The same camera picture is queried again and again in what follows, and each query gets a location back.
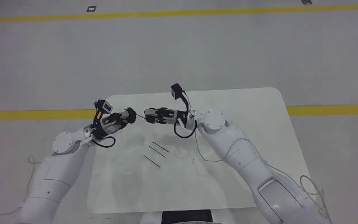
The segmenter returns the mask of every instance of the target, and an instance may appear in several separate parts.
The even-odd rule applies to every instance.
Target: wire
[[[143,116],[140,116],[139,114],[137,114],[137,116],[139,116],[139,117],[141,117],[141,118],[145,119],[145,117],[143,117]]]
[[[25,200],[27,199],[27,196],[28,196],[29,191],[30,191],[30,184],[31,184],[31,181],[32,181],[32,177],[34,176],[34,172],[35,172],[35,166],[36,166],[36,164],[42,163],[42,162],[36,162],[35,156],[33,156],[33,155],[30,155],[30,156],[27,158],[27,161],[28,161],[30,164],[33,164],[33,166],[32,166],[32,172],[31,172],[29,181],[27,182],[27,185],[26,185],[26,193],[25,193],[25,196],[24,196],[24,198],[22,199],[22,201],[21,201],[21,203],[20,203],[20,206],[18,206],[15,210],[12,210],[12,211],[6,212],[6,213],[0,213],[0,216],[6,216],[6,215],[8,215],[8,214],[13,214],[13,213],[17,212],[17,211],[22,207],[22,204],[24,204]]]
[[[174,133],[179,137],[179,138],[190,138],[196,131],[196,128],[197,128],[197,122],[195,120],[195,126],[194,126],[194,129],[192,130],[192,132],[188,135],[188,136],[181,136],[180,134],[177,133],[177,123],[178,123],[178,119],[175,121],[174,123]]]
[[[102,145],[102,144],[99,144],[99,143],[98,143],[98,142],[96,142],[94,139],[92,140],[92,142],[93,142],[94,144],[96,144],[96,145],[100,146],[100,147],[103,147],[103,148],[110,148],[110,147],[112,147],[112,146],[114,146],[114,145],[115,145],[115,143],[116,143],[116,139],[115,139],[114,137],[112,137],[112,136],[108,136],[108,137],[104,138],[103,140],[108,139],[108,138],[112,138],[112,139],[113,139],[113,143],[112,143],[111,145],[109,145],[109,146],[104,146],[104,145]]]
[[[240,149],[237,149],[235,152],[231,153],[230,156],[228,156],[228,155],[229,155],[229,152],[230,152],[230,150],[231,150],[231,148],[233,147],[233,145],[234,145],[237,141],[239,141],[239,140],[241,140],[241,139],[243,139],[243,140],[249,142],[249,143],[253,146],[253,148],[255,149],[255,151],[256,151],[256,153],[257,153],[257,155],[259,156],[259,158],[262,160],[262,162],[263,162],[264,164],[266,164],[268,167],[270,167],[270,168],[272,168],[272,169],[274,169],[274,170],[276,170],[276,171],[278,171],[278,172],[284,174],[284,175],[287,176],[289,179],[291,179],[299,188],[301,188],[302,191],[307,194],[307,196],[309,197],[309,199],[318,207],[318,209],[319,209],[318,213],[319,213],[320,215],[322,215],[324,218],[327,218],[327,219],[329,220],[330,224],[332,224],[332,220],[331,220],[331,218],[330,218],[330,216],[329,216],[329,214],[328,214],[328,210],[327,210],[326,203],[324,202],[323,190],[322,190],[322,192],[320,192],[319,189],[318,189],[318,187],[316,186],[316,184],[313,182],[313,180],[312,180],[311,178],[309,178],[308,176],[306,176],[306,175],[301,175],[301,176],[300,176],[300,185],[299,185],[290,175],[288,175],[287,173],[283,172],[283,171],[280,170],[280,169],[277,169],[277,168],[271,166],[265,159],[262,158],[262,156],[261,156],[260,152],[258,151],[258,149],[256,148],[256,146],[255,146],[248,138],[238,138],[238,139],[236,139],[236,140],[232,143],[232,145],[229,147],[228,152],[227,152],[226,155],[224,156],[224,158],[226,158],[226,160],[225,160],[226,162],[228,161],[228,159],[230,158],[230,156],[232,156],[233,154],[235,154],[237,151],[240,150]],[[200,152],[200,150],[199,150],[199,146],[198,146],[198,143],[197,143],[196,132],[195,132],[195,142],[196,142],[197,151],[199,152],[200,157],[201,157],[204,161],[207,161],[207,162],[221,162],[221,161],[223,161],[223,159],[221,159],[221,160],[206,160],[206,159],[203,157],[203,155],[201,154],[201,152]],[[312,185],[314,186],[314,188],[315,188],[315,190],[317,191],[317,193],[308,192],[308,191],[305,189],[305,187],[303,186],[302,178],[307,178],[307,179],[312,183]],[[321,198],[321,201],[322,201],[323,206],[322,206],[322,207],[319,206],[319,204],[311,197],[311,195],[319,195],[319,197]]]

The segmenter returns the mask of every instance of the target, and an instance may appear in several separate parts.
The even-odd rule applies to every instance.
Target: yellow floor line
[[[62,16],[8,17],[8,18],[0,18],[0,22],[103,20],[103,19],[113,19],[113,18],[209,16],[209,15],[237,15],[237,14],[261,14],[261,13],[346,11],[346,10],[358,10],[358,5],[355,4],[355,5],[346,5],[346,6],[304,6],[304,7],[285,7],[285,8],[243,8],[243,9],[227,9],[227,10],[193,10],[193,11],[168,11],[168,12],[134,12],[134,13],[86,14],[86,15],[62,15]]]
[[[358,105],[288,106],[290,116],[358,115]],[[93,119],[95,110],[0,111],[0,120]]]

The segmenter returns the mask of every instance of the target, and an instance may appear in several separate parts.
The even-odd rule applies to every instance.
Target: white cable
[[[224,157],[224,158],[226,158],[225,161],[228,161],[228,159],[230,158],[230,156],[232,156],[233,154],[235,154],[235,153],[239,150],[239,149],[237,149],[235,152],[231,153],[230,156],[228,156],[228,154],[229,154],[231,148],[233,147],[233,145],[234,145],[238,140],[241,140],[241,139],[243,139],[243,140],[249,142],[249,143],[253,146],[253,148],[255,149],[255,151],[256,151],[256,153],[257,153],[257,155],[259,156],[259,158],[262,160],[262,162],[263,162],[264,164],[266,164],[268,167],[270,167],[270,168],[272,168],[272,169],[274,169],[274,170],[276,170],[276,171],[278,171],[278,172],[284,174],[285,176],[287,176],[288,178],[290,178],[299,188],[301,188],[302,191],[307,194],[307,196],[309,197],[309,199],[318,207],[318,209],[319,209],[319,212],[318,212],[318,213],[319,213],[320,215],[322,215],[324,218],[327,218],[327,219],[329,220],[330,224],[332,224],[331,218],[330,218],[330,216],[329,216],[329,214],[328,214],[328,211],[327,211],[326,203],[324,202],[324,198],[323,198],[323,194],[322,194],[323,191],[322,191],[322,193],[319,191],[319,189],[317,188],[317,186],[316,186],[316,184],[313,182],[313,180],[312,180],[311,178],[309,178],[308,176],[306,176],[306,175],[301,175],[301,176],[300,176],[300,185],[299,185],[290,175],[288,175],[287,173],[283,172],[282,170],[279,170],[279,169],[277,169],[277,168],[271,166],[266,160],[264,160],[264,159],[262,158],[260,152],[259,152],[258,149],[256,148],[256,146],[255,146],[249,139],[247,139],[247,138],[238,138],[238,139],[236,139],[236,140],[232,143],[232,145],[230,146],[228,152],[226,153],[226,155],[225,155],[225,157]],[[198,146],[197,138],[196,138],[196,132],[195,132],[195,141],[196,141],[197,151],[199,152],[199,155],[201,156],[201,158],[202,158],[204,161],[207,161],[207,162],[221,162],[221,161],[223,161],[223,159],[221,159],[221,160],[206,160],[206,159],[202,156],[202,154],[201,154],[201,152],[200,152],[200,150],[199,150],[199,146]],[[307,179],[312,183],[312,185],[314,186],[314,188],[315,188],[316,191],[317,191],[317,194],[308,192],[308,191],[304,188],[303,183],[302,183],[302,178],[307,178]],[[310,195],[319,195],[319,197],[321,198],[323,207],[319,206],[319,204],[317,204],[317,202],[316,202]]]
[[[29,194],[29,191],[30,191],[30,184],[31,184],[31,181],[32,181],[32,177],[34,176],[34,172],[35,172],[35,165],[36,164],[40,164],[41,162],[36,162],[35,160],[35,156],[33,155],[30,155],[28,158],[27,158],[27,161],[30,163],[30,164],[33,164],[32,166],[32,172],[31,172],[31,175],[30,175],[30,179],[29,181],[27,182],[27,185],[26,185],[26,193],[25,193],[25,196],[22,200],[22,202],[20,203],[20,205],[15,209],[15,210],[12,210],[11,212],[6,212],[6,213],[0,213],[0,216],[6,216],[8,214],[13,214],[15,212],[17,212],[21,207],[22,205],[24,204],[28,194]]]

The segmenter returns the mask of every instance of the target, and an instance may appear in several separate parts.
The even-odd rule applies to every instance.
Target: black cable
[[[145,117],[143,117],[143,116],[140,116],[139,114],[137,114],[137,116],[139,116],[139,117],[141,117],[141,118],[145,119]]]
[[[92,141],[94,142],[94,144],[96,144],[96,145],[98,145],[98,146],[100,146],[100,147],[110,148],[110,147],[114,146],[114,144],[116,143],[116,139],[115,139],[114,137],[112,137],[112,136],[108,136],[107,138],[104,138],[104,139],[108,139],[108,138],[112,138],[112,139],[113,139],[113,144],[111,144],[110,146],[104,146],[104,145],[102,145],[102,144],[99,144],[99,143],[96,142],[94,139],[93,139]]]
[[[196,128],[197,128],[197,122],[196,122],[196,120],[195,120],[195,127],[194,127],[193,131],[192,131],[188,136],[181,136],[181,135],[179,135],[179,134],[177,133],[177,129],[176,129],[177,123],[178,123],[178,119],[177,119],[177,120],[175,121],[175,123],[174,123],[174,133],[175,133],[179,138],[190,138],[190,137],[195,133],[195,130],[196,130]]]

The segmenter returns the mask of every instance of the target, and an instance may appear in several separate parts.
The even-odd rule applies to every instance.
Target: gray floor
[[[340,4],[354,4],[346,0]],[[83,14],[85,1],[8,1],[0,17]],[[315,5],[337,4],[314,1]],[[98,3],[99,13],[302,6],[300,0]],[[358,104],[356,11],[0,23],[0,110],[90,109],[110,95],[276,87],[287,105]],[[333,223],[358,223],[357,116],[291,117]],[[60,132],[90,120],[0,121],[0,213],[18,206],[31,166]],[[90,214],[94,149],[54,223],[136,223],[142,214]],[[256,208],[238,223],[266,223]],[[0,216],[11,223],[14,215]]]

